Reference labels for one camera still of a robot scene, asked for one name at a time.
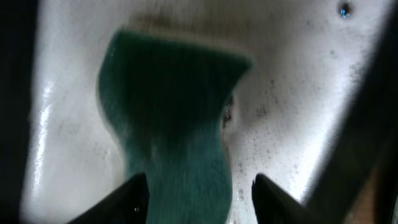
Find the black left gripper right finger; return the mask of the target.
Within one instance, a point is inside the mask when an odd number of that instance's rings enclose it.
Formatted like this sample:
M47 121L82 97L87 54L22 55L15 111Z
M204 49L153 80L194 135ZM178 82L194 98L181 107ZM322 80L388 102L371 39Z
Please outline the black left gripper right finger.
M251 197L258 224L311 223L308 211L262 173L252 182Z

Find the green sponge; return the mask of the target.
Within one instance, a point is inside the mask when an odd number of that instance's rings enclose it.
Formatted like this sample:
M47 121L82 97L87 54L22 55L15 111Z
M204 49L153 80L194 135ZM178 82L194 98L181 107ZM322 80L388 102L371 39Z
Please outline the green sponge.
M147 223L225 223L233 196L221 120L243 54L121 30L98 76L103 116L126 176L143 173Z

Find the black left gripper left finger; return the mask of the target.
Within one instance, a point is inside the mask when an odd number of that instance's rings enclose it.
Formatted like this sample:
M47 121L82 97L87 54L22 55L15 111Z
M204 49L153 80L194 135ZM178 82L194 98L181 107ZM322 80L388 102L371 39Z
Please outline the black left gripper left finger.
M70 224L145 224L148 204L146 175L137 174Z

